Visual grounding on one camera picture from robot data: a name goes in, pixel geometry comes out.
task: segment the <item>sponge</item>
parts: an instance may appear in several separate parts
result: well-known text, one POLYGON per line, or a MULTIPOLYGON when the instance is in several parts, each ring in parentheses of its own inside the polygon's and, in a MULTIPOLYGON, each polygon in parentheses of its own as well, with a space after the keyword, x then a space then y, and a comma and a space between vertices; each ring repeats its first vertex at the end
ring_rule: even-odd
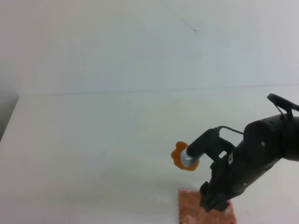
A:
POLYGON ((236 224, 235 212, 231 202, 222 212, 211 210, 206 212, 200 207, 201 194, 197 189, 180 189, 179 224, 236 224))

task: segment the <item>wire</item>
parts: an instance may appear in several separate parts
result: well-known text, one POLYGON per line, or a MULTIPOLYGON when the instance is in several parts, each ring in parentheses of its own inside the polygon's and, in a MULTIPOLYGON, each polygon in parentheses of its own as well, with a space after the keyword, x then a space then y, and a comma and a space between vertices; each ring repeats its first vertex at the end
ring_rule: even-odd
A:
POLYGON ((244 134, 243 132, 239 132, 239 131, 237 131, 237 130, 231 128, 231 127, 227 127, 227 126, 219 126, 218 128, 219 128, 219 131, 220 131, 222 128, 225 128, 225 129, 228 129, 228 130, 230 130, 230 131, 232 131, 232 132, 236 132, 236 133, 238 133, 238 134, 244 134))

